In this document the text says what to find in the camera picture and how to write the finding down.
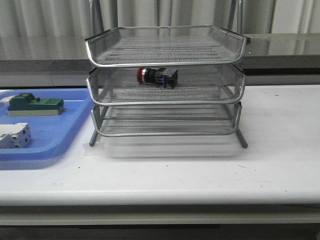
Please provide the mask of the red emergency push button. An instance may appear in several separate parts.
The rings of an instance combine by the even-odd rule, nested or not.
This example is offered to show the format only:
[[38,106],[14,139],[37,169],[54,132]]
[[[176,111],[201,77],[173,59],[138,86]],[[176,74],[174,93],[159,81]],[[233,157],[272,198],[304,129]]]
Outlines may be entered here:
[[157,84],[162,85],[163,88],[171,87],[172,89],[176,87],[178,83],[178,73],[177,69],[169,69],[161,67],[158,69],[149,67],[140,67],[137,70],[136,79],[139,84]]

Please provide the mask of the silver mesh tray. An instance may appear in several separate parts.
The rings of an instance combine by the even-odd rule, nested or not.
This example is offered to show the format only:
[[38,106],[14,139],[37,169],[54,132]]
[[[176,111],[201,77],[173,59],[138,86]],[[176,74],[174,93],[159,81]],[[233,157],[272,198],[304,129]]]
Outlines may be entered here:
[[237,131],[241,111],[240,103],[96,105],[91,117],[104,137],[224,136]]
[[213,25],[116,27],[85,39],[99,68],[235,64],[249,43]]
[[152,104],[234,104],[244,95],[246,77],[234,65],[180,66],[177,84],[137,81],[138,69],[98,68],[87,78],[92,101],[100,106]]

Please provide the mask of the silver mesh bottom tray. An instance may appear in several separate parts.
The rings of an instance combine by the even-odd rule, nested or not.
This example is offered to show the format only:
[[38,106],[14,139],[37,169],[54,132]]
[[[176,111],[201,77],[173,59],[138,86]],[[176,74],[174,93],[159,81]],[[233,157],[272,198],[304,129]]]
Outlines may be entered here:
[[224,136],[237,131],[241,111],[240,103],[96,105],[91,117],[104,137]]

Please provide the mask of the clear adhesive tape patch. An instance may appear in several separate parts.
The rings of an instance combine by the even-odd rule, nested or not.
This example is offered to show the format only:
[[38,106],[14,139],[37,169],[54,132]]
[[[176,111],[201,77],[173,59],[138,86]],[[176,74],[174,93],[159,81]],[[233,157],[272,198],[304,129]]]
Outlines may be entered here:
[[98,157],[101,156],[104,151],[105,148],[103,145],[96,143],[93,146],[90,146],[88,143],[85,143],[83,145],[83,150],[84,150],[84,157]]

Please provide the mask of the silver mesh top tray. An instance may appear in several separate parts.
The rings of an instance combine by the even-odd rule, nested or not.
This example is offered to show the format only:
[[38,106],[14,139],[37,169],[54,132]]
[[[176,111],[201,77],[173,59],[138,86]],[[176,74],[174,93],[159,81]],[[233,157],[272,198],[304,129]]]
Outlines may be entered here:
[[99,68],[235,64],[249,43],[213,25],[116,27],[85,39]]

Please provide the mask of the blue plastic tray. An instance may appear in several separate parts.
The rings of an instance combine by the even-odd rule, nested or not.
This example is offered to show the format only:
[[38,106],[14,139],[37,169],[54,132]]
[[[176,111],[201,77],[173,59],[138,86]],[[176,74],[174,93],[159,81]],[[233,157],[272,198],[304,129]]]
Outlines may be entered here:
[[1,161],[45,160],[63,154],[87,119],[93,103],[86,88],[14,89],[0,93],[8,97],[20,93],[33,93],[39,98],[59,98],[64,110],[59,115],[8,116],[7,106],[0,105],[0,123],[28,123],[31,141],[25,148],[0,150]]

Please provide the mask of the grey stone counter ledge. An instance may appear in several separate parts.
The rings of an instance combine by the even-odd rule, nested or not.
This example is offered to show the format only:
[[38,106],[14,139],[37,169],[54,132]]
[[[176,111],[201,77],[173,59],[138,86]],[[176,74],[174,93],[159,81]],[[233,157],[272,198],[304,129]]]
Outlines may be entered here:
[[[317,33],[251,34],[239,63],[249,86],[317,85],[320,36]],[[84,87],[91,70],[82,36],[3,37],[0,87]]]

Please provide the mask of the white circuit breaker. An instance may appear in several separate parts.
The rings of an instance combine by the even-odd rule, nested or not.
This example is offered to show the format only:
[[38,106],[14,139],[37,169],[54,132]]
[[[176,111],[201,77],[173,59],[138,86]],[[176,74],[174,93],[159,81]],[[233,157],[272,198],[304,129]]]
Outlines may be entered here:
[[30,126],[27,122],[0,125],[0,148],[20,149],[31,142]]

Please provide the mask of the white pleated curtain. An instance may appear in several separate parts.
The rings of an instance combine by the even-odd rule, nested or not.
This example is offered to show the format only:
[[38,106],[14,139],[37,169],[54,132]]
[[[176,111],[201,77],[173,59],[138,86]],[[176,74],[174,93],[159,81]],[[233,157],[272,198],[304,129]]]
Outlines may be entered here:
[[[228,25],[229,0],[102,0],[105,29],[114,27]],[[317,0],[245,0],[245,34],[307,34],[320,31]],[[2,37],[87,37],[87,0],[3,0]]]

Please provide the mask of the grey metal rack frame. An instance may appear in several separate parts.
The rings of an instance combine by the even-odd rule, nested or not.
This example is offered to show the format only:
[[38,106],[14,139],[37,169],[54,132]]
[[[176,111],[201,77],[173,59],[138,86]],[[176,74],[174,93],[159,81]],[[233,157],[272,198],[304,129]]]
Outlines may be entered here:
[[[236,31],[239,33],[243,32],[243,9],[244,9],[244,1],[243,0],[232,0],[230,4],[229,10],[229,19],[227,24],[227,29],[231,29],[233,26],[233,21],[235,17],[235,10],[237,6],[237,24],[236,24]],[[102,18],[102,11],[101,11],[101,4],[99,0],[90,0],[89,1],[89,11],[90,11],[90,34],[95,35],[98,31],[104,31],[104,24]],[[89,145],[93,147],[96,144],[99,129],[103,122],[103,117],[106,115],[108,111],[108,106],[94,106],[91,110],[91,116],[94,123],[94,131],[89,141]],[[243,148],[248,147],[248,143],[246,142],[242,132],[240,129],[235,131],[236,137],[240,142]]]

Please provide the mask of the green knife switch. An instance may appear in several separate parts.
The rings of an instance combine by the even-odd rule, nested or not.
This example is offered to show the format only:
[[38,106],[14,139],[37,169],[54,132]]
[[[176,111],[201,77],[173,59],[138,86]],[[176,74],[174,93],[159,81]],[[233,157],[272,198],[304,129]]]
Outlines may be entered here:
[[64,100],[61,98],[36,97],[31,92],[11,95],[0,100],[7,106],[10,117],[22,116],[57,116],[64,110]]

